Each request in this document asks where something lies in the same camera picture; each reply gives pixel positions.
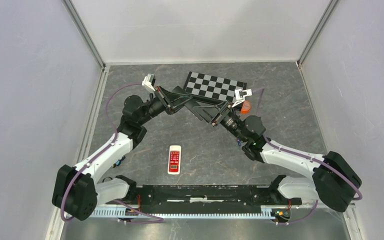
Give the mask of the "black remote control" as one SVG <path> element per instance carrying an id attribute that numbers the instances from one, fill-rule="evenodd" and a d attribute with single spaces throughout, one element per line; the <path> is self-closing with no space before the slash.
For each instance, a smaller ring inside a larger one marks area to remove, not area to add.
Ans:
<path id="1" fill-rule="evenodd" d="M 193 115 L 195 115 L 200 121 L 204 118 L 198 113 L 198 108 L 201 105 L 193 99 L 192 96 L 188 95 L 180 86 L 176 86 L 173 90 L 173 93 L 180 95 L 182 100 L 181 105 L 186 107 Z"/>

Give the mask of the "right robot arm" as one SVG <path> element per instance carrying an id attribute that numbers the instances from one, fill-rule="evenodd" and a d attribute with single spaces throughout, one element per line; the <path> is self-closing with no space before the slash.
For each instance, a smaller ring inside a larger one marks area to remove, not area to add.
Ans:
<path id="1" fill-rule="evenodd" d="M 194 114 L 212 126 L 223 126 L 243 142 L 242 151 L 252 161 L 276 165 L 300 174 L 281 177 L 269 189 L 269 199 L 282 204 L 287 199 L 304 198 L 321 201 L 330 209 L 345 212 L 352 201 L 360 201 L 361 178 L 338 152 L 310 153 L 282 145 L 266 137 L 262 119 L 249 115 L 241 119 L 230 103 L 194 106 Z"/>

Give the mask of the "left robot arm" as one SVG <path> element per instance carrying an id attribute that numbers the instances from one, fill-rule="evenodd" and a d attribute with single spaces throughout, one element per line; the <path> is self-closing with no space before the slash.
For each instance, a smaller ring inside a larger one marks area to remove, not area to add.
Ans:
<path id="1" fill-rule="evenodd" d="M 127 97 L 123 104 L 120 124 L 114 134 L 92 155 L 74 166 L 63 165 L 56 174 L 52 204 L 59 208 L 60 218 L 68 222 L 74 218 L 83 221 L 94 209 L 107 202 L 122 200 L 133 203 L 137 190 L 124 180 L 115 178 L 99 183 L 103 174 L 116 161 L 135 149 L 147 133 L 144 124 L 165 112 L 173 115 L 193 98 L 157 86 L 154 97 L 143 101 L 138 95 Z"/>

